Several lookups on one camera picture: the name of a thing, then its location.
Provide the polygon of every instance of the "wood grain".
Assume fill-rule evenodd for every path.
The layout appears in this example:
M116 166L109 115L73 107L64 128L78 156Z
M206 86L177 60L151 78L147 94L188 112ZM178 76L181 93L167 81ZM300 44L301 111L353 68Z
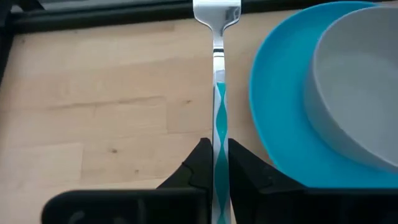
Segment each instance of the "wood grain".
M226 31L230 137L264 160L249 71L291 13ZM211 81L211 34L192 19L18 35L0 88L2 221L39 223L65 190L158 186L210 137Z

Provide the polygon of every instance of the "gray bowl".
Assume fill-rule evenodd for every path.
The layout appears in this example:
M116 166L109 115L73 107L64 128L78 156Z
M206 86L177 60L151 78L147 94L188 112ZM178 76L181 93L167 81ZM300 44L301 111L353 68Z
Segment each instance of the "gray bowl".
M323 33L304 104L335 151L398 171L398 8L354 11Z

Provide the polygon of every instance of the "silver fork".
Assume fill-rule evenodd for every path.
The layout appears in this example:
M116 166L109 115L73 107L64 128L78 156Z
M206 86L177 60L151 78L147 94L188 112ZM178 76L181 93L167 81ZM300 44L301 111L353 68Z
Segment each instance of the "silver fork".
M193 0L197 21L213 33L213 202L212 224L231 223L228 165L228 120L223 35L237 23L241 0Z

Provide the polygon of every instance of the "wooden table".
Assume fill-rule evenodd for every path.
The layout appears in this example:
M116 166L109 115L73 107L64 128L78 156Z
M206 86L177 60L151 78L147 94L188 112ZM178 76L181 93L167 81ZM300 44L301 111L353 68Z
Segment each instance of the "wooden table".
M293 11L226 31L229 135L260 158L248 79ZM70 189L154 188L211 134L212 39L193 19L18 35L0 88L0 217L39 223Z

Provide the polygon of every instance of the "teal patterned fork handle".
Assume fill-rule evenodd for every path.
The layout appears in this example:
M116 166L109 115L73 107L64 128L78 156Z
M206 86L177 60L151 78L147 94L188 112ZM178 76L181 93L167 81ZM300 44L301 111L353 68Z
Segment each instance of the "teal patterned fork handle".
M228 165L228 119L225 82L214 83L212 224L231 223Z

